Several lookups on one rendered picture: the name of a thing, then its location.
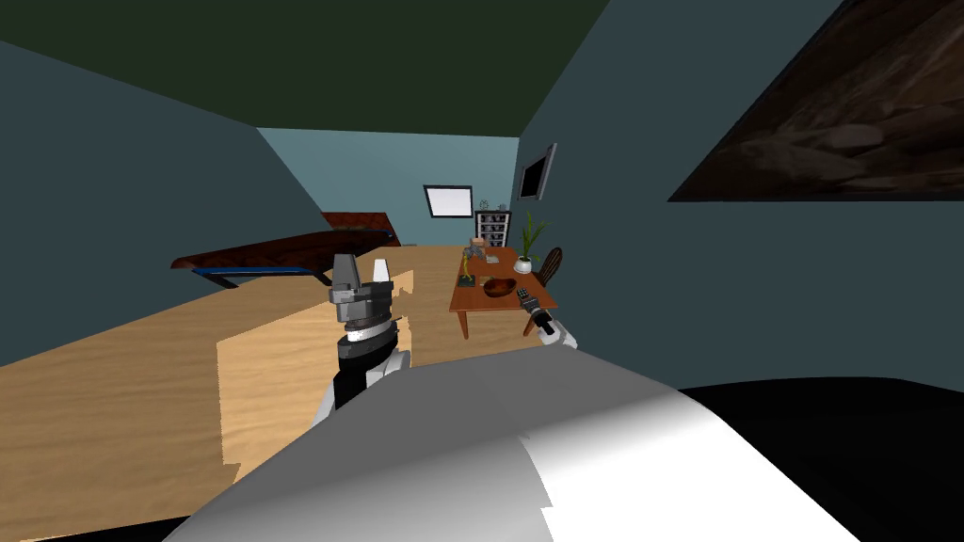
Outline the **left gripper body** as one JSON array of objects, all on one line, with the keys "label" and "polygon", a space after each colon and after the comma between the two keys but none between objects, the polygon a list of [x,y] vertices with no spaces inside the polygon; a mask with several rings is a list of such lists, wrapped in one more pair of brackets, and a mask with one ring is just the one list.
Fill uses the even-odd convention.
[{"label": "left gripper body", "polygon": [[329,301],[336,308],[338,322],[355,325],[389,314],[393,292],[391,280],[367,282],[358,288],[347,283],[334,283],[329,289]]}]

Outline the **brown wooden table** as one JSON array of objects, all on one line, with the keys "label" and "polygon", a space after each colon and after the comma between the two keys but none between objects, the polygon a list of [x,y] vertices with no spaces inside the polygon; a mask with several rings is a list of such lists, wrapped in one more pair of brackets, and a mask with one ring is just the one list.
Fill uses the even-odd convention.
[{"label": "brown wooden table", "polygon": [[548,285],[541,285],[535,276],[544,258],[523,261],[508,238],[509,234],[506,247],[487,247],[483,239],[475,237],[463,250],[449,310],[458,317],[465,339],[469,338],[469,313],[523,310],[517,288],[526,289],[538,301],[540,311],[547,313],[558,307]]}]

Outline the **dark wooden chair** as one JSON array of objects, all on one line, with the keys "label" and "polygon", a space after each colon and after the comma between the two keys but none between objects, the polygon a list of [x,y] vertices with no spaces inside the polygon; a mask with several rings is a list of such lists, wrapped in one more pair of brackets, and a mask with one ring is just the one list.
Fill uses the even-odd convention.
[{"label": "dark wooden chair", "polygon": [[561,247],[554,247],[550,250],[547,257],[541,262],[541,268],[535,273],[538,282],[546,287],[552,277],[556,274],[563,260],[563,250]]}]

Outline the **dark red-brown table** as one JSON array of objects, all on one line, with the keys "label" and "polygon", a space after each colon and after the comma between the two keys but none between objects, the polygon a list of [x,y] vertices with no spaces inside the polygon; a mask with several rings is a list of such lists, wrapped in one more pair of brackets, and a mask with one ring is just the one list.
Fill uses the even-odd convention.
[{"label": "dark red-brown table", "polygon": [[329,286],[327,273],[335,255],[360,257],[378,247],[401,245],[384,212],[323,212],[322,216],[330,226],[328,231],[182,257],[170,267],[188,269],[225,289],[237,288],[237,279],[262,277],[314,277]]}]

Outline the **black shelf unit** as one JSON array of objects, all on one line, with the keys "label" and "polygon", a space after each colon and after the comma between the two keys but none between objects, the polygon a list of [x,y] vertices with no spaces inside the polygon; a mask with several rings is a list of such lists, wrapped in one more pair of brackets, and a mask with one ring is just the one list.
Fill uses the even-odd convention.
[{"label": "black shelf unit", "polygon": [[476,210],[474,212],[475,236],[485,241],[487,247],[506,247],[511,224],[509,210]]}]

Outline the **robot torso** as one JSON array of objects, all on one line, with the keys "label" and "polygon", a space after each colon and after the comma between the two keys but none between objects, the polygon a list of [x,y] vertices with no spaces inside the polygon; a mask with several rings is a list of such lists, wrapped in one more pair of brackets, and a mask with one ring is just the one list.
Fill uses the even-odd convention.
[{"label": "robot torso", "polygon": [[165,542],[858,542],[711,410],[565,345],[387,375]]}]

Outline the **large dark brown picture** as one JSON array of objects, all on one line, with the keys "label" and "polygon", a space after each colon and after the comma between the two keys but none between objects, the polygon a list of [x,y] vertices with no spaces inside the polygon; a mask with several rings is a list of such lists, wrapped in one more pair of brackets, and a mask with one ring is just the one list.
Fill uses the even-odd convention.
[{"label": "large dark brown picture", "polygon": [[964,201],[964,0],[843,0],[672,200]]}]

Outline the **black wall television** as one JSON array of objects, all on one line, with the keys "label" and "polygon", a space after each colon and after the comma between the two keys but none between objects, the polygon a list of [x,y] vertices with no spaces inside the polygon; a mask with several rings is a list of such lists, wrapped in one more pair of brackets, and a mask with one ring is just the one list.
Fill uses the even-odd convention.
[{"label": "black wall television", "polygon": [[537,158],[521,168],[517,200],[543,198],[556,149],[557,145],[551,144]]}]

